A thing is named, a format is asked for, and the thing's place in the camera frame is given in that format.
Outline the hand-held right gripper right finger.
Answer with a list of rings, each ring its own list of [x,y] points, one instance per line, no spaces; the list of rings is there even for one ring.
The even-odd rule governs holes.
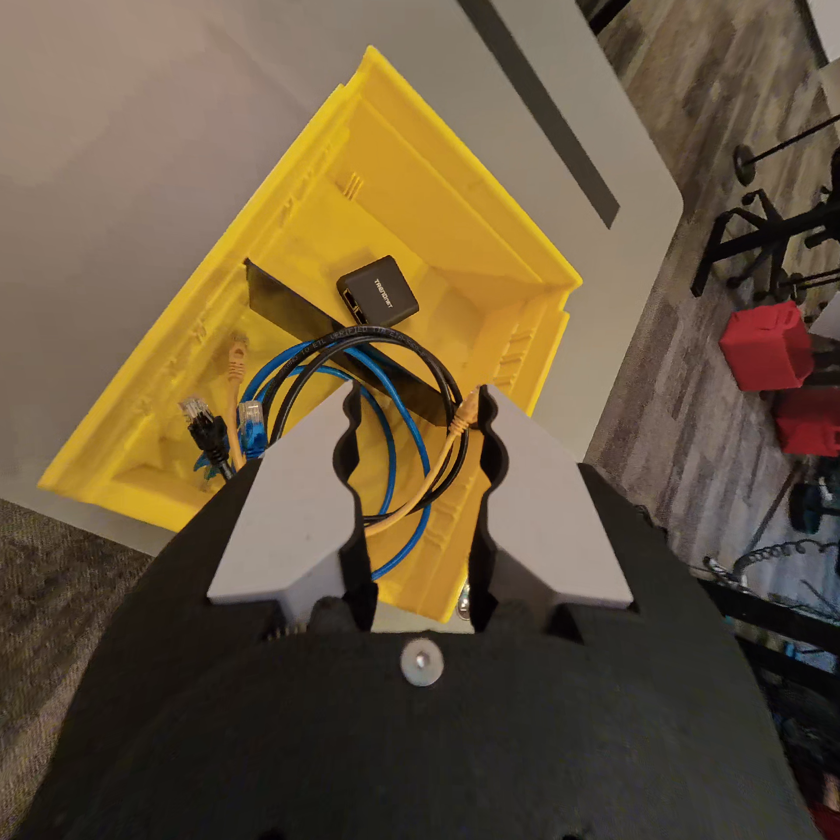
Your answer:
[[[568,450],[494,385],[479,389],[477,426],[489,487],[469,550],[470,611],[512,601],[530,611],[629,607],[631,589]]]

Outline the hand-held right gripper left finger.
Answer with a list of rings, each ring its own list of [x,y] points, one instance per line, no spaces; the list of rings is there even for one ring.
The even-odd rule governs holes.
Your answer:
[[[214,604],[274,601],[311,611],[323,597],[374,611],[378,586],[361,499],[361,388],[346,382],[269,446],[208,588]]]

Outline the black ethernet splitter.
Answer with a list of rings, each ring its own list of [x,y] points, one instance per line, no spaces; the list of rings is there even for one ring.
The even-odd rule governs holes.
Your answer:
[[[337,291],[361,326],[392,328],[419,313],[420,305],[395,258],[381,257],[338,279]]]

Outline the yellow plastic bin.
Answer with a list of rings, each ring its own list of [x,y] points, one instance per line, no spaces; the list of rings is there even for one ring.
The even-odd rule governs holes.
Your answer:
[[[374,47],[330,94],[46,468],[38,487],[178,532],[224,487],[199,465],[180,403],[240,400],[299,342],[251,310],[247,259],[344,327],[336,284],[393,256],[419,302],[397,327],[464,395],[537,405],[579,274]]]

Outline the black bin divider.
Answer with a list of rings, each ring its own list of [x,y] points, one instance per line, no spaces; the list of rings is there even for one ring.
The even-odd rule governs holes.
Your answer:
[[[359,325],[351,317],[351,325],[344,327],[251,260],[246,260],[245,267],[251,310],[298,342],[317,344],[315,353],[321,352],[326,339],[335,333],[340,342],[359,337],[359,343],[339,350],[330,359],[340,372],[385,393],[382,378],[372,370],[375,365],[407,409],[433,425],[448,424],[461,400],[457,384],[442,362],[397,329],[403,322],[385,328]]]

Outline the red storage bin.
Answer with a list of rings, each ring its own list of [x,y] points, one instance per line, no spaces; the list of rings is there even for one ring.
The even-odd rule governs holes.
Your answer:
[[[782,392],[773,405],[780,450],[787,455],[839,456],[839,389]]]
[[[741,392],[799,389],[814,371],[811,337],[793,301],[735,311],[718,344]]]

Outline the black office chair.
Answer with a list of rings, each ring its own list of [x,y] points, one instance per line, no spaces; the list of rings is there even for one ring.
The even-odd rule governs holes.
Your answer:
[[[790,298],[789,289],[796,281],[784,271],[784,258],[791,240],[806,235],[805,247],[813,249],[827,241],[838,241],[838,188],[823,188],[825,200],[806,212],[783,218],[766,192],[758,189],[745,193],[741,204],[715,219],[696,274],[689,290],[693,298],[700,298],[707,287],[711,270],[719,262],[755,252],[742,271],[726,280],[729,289],[737,289],[752,278],[756,270],[769,264],[769,278],[765,290],[753,293],[754,302],[771,298],[783,302]]]

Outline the sign on floor stand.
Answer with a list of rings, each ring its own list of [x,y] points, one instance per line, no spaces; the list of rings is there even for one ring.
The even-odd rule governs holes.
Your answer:
[[[767,158],[779,152],[789,149],[790,147],[792,147],[795,144],[798,144],[801,141],[810,139],[813,135],[831,126],[834,126],[834,124],[838,122],[839,114],[833,115],[829,119],[819,122],[811,128],[805,129],[804,131],[801,131],[795,136],[784,140],[780,143],[777,143],[776,145],[760,153],[754,152],[751,149],[751,147],[749,147],[746,144],[737,145],[732,153],[732,164],[734,174],[738,182],[743,186],[750,185],[754,181],[755,170],[758,163],[766,160]]]

